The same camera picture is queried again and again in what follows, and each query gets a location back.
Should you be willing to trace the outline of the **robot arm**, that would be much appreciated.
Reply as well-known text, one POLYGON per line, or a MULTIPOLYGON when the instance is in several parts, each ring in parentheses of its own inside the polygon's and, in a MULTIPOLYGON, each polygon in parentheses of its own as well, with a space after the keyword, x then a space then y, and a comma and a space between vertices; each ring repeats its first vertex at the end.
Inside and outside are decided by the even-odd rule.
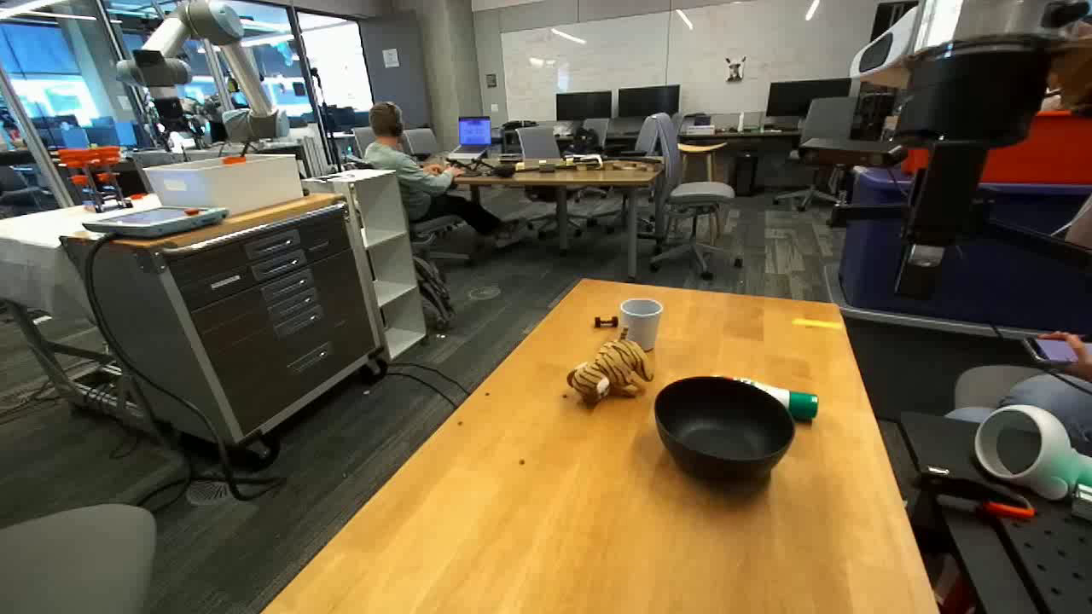
POLYGON ((1090 17, 1090 0, 915 0, 853 56, 853 82, 901 92, 893 141, 925 149, 901 297, 930 297, 951 245, 984 229, 987 154, 1021 143, 1047 92, 1090 108, 1090 17))

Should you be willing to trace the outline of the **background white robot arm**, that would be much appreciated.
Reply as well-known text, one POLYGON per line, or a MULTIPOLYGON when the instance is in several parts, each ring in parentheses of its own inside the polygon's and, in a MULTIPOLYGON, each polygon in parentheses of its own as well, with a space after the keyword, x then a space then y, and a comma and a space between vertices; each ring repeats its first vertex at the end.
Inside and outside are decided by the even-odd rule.
POLYGON ((117 72, 142 85, 167 132, 187 132, 183 85, 190 82, 185 43, 201 41, 225 72, 225 82, 245 98, 225 108, 223 126, 233 143, 276 141, 292 130, 288 117, 271 103, 256 60, 245 52, 244 17, 225 0, 179 0, 153 35, 117 60, 117 72))

